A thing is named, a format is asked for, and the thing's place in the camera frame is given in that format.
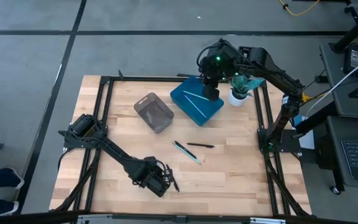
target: wooden tabletop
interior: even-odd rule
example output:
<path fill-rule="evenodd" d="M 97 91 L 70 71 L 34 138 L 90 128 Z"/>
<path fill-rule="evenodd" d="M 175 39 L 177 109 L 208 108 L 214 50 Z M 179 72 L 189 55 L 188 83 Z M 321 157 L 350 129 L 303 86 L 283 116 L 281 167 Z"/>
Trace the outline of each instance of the wooden tabletop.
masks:
<path fill-rule="evenodd" d="M 100 76 L 84 76 L 73 121 L 79 115 L 92 114 Z M 233 107 L 227 102 L 229 84 L 219 84 L 224 106 L 203 127 L 194 123 L 170 98 L 178 82 L 115 81 L 107 124 L 109 138 L 129 155 L 137 158 L 155 156 L 173 169 L 180 193 L 173 184 L 162 198 L 149 189 L 132 185 L 122 165 L 102 152 L 95 185 L 93 212 L 153 213 L 188 215 L 272 215 L 267 176 L 259 152 L 255 100 Z M 134 104 L 154 92 L 174 112 L 173 123 L 162 133 L 155 134 L 134 110 Z M 283 93 L 268 86 L 273 117 L 281 107 Z M 264 121 L 267 123 L 263 94 L 260 91 Z M 201 165 L 172 145 L 197 142 L 213 144 L 215 148 L 188 146 Z M 84 149 L 74 149 L 62 160 L 50 202 L 58 207 L 78 181 Z M 283 173 L 289 191 L 297 202 L 310 212 L 300 163 L 291 154 L 281 153 Z M 88 186 L 83 192 L 85 206 Z M 278 207 L 282 211 L 280 191 L 276 188 Z"/>

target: gray translucent bin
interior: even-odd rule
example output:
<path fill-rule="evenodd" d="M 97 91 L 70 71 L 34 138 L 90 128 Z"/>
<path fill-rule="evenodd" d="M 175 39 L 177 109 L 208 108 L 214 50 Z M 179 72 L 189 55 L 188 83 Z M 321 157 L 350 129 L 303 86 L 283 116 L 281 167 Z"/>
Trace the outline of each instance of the gray translucent bin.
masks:
<path fill-rule="evenodd" d="M 135 103 L 134 108 L 155 134 L 172 123 L 172 110 L 155 93 L 147 94 Z"/>

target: pen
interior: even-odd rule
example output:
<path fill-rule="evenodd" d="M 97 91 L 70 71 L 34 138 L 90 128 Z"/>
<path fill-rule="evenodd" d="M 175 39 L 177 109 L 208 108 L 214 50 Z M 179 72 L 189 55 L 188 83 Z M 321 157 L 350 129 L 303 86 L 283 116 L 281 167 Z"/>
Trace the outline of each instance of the pen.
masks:
<path fill-rule="evenodd" d="M 190 143 L 190 142 L 188 142 L 187 145 L 189 145 L 189 146 L 204 146 L 204 147 L 208 147 L 208 148 L 215 147 L 215 146 L 212 146 L 212 145 L 200 144 L 200 143 Z"/>
<path fill-rule="evenodd" d="M 178 149 L 180 149 L 182 152 L 184 152 L 187 156 L 192 158 L 194 161 L 196 161 L 197 163 L 201 164 L 201 162 L 197 159 L 197 157 L 193 153 L 191 153 L 189 150 L 187 150 L 185 147 L 183 147 L 179 142 L 174 141 L 172 144 L 175 147 L 177 147 Z"/>
<path fill-rule="evenodd" d="M 172 169 L 168 166 L 168 164 L 167 164 L 167 168 L 168 168 L 168 170 L 169 170 L 169 173 L 171 173 L 173 186 L 175 187 L 175 189 L 176 189 L 178 192 L 180 192 L 178 183 L 177 183 L 177 181 L 175 180 L 175 178 L 173 177 Z"/>

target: gray carpet floor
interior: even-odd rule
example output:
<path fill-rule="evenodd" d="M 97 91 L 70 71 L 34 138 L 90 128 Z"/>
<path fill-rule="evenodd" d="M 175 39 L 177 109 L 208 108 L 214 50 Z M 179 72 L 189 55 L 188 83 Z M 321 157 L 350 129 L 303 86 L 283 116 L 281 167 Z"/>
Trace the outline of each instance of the gray carpet floor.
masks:
<path fill-rule="evenodd" d="M 311 2 L 292 2 L 295 12 Z M 71 30 L 80 0 L 19 2 L 0 0 L 1 30 Z M 322 2 L 302 17 L 293 17 L 279 1 L 88 0 L 79 30 L 248 30 L 345 31 L 354 25 L 343 2 Z M 46 212 L 57 175 L 63 139 L 57 131 L 71 121 L 83 75 L 174 76 L 197 73 L 199 51 L 218 35 L 77 36 L 35 168 L 23 213 Z M 323 70 L 319 45 L 340 37 L 224 36 L 233 45 L 266 48 L 275 63 L 307 84 Z M 57 77 L 67 35 L 0 35 L 0 168 L 25 173 L 37 129 Z M 312 85 L 308 95 L 328 88 Z M 311 208 L 321 218 L 358 222 L 358 189 L 333 195 L 332 173 L 305 164 L 303 172 Z M 17 192 L 0 189 L 0 198 Z M 119 223 L 140 223 L 120 221 Z"/>

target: blue box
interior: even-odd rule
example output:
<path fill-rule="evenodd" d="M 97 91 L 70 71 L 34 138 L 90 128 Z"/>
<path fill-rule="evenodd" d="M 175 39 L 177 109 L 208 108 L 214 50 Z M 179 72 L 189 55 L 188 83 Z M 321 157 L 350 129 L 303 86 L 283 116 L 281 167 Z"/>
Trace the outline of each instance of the blue box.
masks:
<path fill-rule="evenodd" d="M 199 126 L 211 119 L 224 104 L 220 98 L 212 102 L 183 92 L 185 90 L 203 97 L 203 88 L 202 79 L 194 76 L 188 78 L 171 92 L 172 101 Z M 203 112 L 206 118 L 185 98 L 185 95 Z"/>

